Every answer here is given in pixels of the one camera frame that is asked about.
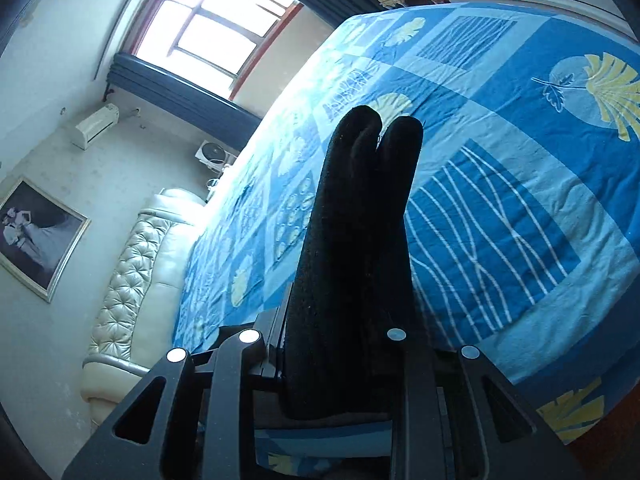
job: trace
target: air conditioner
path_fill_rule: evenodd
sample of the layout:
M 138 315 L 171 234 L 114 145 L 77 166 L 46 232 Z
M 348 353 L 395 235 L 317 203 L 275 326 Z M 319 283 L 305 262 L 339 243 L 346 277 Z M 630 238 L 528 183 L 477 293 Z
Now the air conditioner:
M 196 152 L 196 158 L 210 170 L 223 173 L 226 167 L 236 161 L 236 156 L 229 153 L 216 142 L 205 140 Z
M 120 111 L 113 104 L 100 108 L 71 130 L 71 142 L 86 150 L 101 134 L 118 124 Z

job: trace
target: wall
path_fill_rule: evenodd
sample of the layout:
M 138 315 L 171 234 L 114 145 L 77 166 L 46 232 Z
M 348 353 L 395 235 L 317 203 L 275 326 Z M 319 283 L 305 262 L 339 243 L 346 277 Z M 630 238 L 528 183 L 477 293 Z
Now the wall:
M 0 57 L 0 180 L 70 113 L 100 99 L 94 81 L 127 0 L 40 0 Z
M 264 53 L 234 102 L 264 117 L 293 76 L 333 31 L 314 12 L 303 7 Z
M 121 96 L 119 104 L 126 106 L 126 99 Z M 200 137 L 189 128 L 175 135 L 129 118 L 86 152 L 59 128 L 0 183 L 4 196 L 15 179 L 26 176 L 92 220 L 51 304 L 0 267 L 0 351 L 10 356 L 0 363 L 0 400 L 54 480 L 89 437 L 88 406 L 79 395 L 82 359 L 137 212 L 163 187 L 206 197 L 212 174 L 194 158 Z

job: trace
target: patterned bedspread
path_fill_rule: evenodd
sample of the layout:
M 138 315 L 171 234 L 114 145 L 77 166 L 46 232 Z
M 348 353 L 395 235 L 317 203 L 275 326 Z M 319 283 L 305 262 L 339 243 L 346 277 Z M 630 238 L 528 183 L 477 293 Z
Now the patterned bedspread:
M 207 206 L 175 344 L 206 349 L 222 324 L 280 303 L 332 131 L 368 104 L 385 124 L 424 123 L 405 223 L 434 345 L 477 345 L 576 438 L 640 377 L 639 52 L 521 7 L 351 18 Z

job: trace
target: window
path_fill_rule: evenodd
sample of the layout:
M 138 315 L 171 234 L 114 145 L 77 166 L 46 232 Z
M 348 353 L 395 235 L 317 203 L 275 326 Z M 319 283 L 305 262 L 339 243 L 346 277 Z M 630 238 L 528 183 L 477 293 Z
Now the window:
M 229 98 L 295 0 L 155 0 L 140 59 Z

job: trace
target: framed picture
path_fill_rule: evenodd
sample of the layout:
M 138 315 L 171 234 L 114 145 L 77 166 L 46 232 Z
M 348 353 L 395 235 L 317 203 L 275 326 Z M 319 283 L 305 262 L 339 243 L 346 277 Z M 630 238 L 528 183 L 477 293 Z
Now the framed picture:
M 0 264 L 51 302 L 90 220 L 25 178 L 0 203 Z

